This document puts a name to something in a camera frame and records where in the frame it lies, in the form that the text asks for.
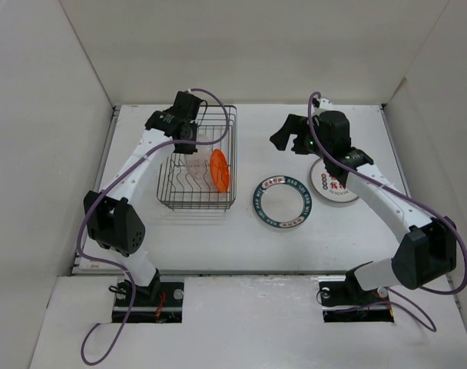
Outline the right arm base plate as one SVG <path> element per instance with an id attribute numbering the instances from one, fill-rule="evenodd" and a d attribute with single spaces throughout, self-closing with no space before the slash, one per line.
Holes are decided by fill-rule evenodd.
<path id="1" fill-rule="evenodd" d="M 322 305 L 325 323 L 393 323 L 389 293 L 385 288 L 348 292 L 342 276 L 318 280 L 316 299 Z"/>

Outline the white plate red characters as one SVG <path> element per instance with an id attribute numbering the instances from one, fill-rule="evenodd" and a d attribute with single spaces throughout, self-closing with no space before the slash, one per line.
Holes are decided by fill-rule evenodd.
<path id="1" fill-rule="evenodd" d="M 323 159 L 316 160 L 310 168 L 310 184 L 315 192 L 327 201 L 349 204 L 359 197 L 345 188 L 326 170 Z"/>

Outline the orange plastic plate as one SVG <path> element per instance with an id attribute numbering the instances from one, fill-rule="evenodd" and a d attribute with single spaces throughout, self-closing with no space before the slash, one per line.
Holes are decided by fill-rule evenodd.
<path id="1" fill-rule="evenodd" d="M 214 149 L 210 156 L 211 179 L 220 193 L 227 193 L 230 187 L 230 169 L 227 158 L 220 149 Z"/>

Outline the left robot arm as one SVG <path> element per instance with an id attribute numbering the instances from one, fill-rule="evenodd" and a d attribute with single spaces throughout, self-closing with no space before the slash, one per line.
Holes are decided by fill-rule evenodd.
<path id="1" fill-rule="evenodd" d="M 131 276 L 125 291 L 132 292 L 141 304 L 153 304 L 159 297 L 160 277 L 141 247 L 145 225 L 136 207 L 146 187 L 160 170 L 162 163 L 178 149 L 180 153 L 197 151 L 195 120 L 202 100 L 191 93 L 179 91 L 171 107 L 155 111 L 144 125 L 144 131 L 130 157 L 112 181 L 112 189 L 95 206 L 88 223 L 90 239 L 100 248 L 109 250 L 117 263 Z"/>

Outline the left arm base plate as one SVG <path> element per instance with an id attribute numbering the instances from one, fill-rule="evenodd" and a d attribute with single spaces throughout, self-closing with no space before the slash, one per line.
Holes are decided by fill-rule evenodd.
<path id="1" fill-rule="evenodd" d="M 131 303 L 131 282 L 119 281 L 108 290 L 114 294 L 111 313 L 113 323 L 121 323 Z M 184 282 L 165 281 L 158 290 L 148 294 L 145 288 L 137 287 L 131 313 L 127 319 L 132 324 L 179 324 L 183 317 Z"/>

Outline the white plate green lettered rim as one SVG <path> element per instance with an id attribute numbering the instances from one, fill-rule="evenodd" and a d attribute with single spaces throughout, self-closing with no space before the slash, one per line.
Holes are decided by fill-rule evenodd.
<path id="1" fill-rule="evenodd" d="M 299 227 L 313 210 L 306 185 L 288 175 L 264 178 L 252 195 L 254 214 L 268 228 L 285 231 Z"/>

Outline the clear glass plate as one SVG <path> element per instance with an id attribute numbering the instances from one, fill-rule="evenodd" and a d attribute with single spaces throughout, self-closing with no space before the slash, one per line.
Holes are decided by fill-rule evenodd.
<path id="1" fill-rule="evenodd" d="M 196 145 L 196 152 L 184 156 L 185 168 L 192 178 L 204 179 L 210 172 L 212 147 L 212 145 Z"/>

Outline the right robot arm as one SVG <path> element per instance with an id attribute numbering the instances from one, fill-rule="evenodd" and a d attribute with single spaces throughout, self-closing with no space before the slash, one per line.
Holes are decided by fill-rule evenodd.
<path id="1" fill-rule="evenodd" d="M 373 159 L 351 142 L 349 120 L 341 111 L 323 111 L 312 118 L 290 114 L 270 136 L 279 151 L 291 144 L 297 155 L 322 158 L 328 174 L 359 196 L 392 231 L 399 246 L 393 257 L 348 270 L 343 281 L 322 284 L 330 296 L 323 305 L 365 304 L 379 288 L 409 290 L 456 268 L 457 239 L 453 222 L 395 189 Z"/>

